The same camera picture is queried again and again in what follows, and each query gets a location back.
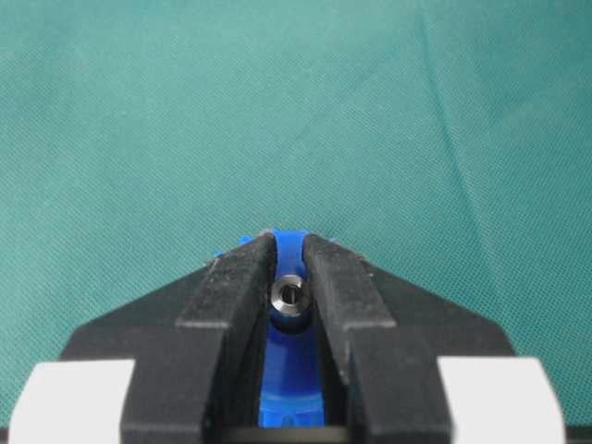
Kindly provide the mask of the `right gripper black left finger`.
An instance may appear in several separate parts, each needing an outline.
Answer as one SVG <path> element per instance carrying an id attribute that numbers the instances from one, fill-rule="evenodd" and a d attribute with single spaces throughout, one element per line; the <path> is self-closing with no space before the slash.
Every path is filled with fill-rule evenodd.
<path id="1" fill-rule="evenodd" d="M 36 364 L 12 443 L 201 443 L 263 320 L 276 241 L 264 234 L 77 327 Z"/>

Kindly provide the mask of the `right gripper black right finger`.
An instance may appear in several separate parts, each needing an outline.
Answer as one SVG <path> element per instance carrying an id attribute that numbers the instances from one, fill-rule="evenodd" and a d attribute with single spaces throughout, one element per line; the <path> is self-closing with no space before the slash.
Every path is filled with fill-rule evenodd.
<path id="1" fill-rule="evenodd" d="M 303 261 L 363 443 L 562 443 L 542 363 L 494 321 L 314 234 Z"/>

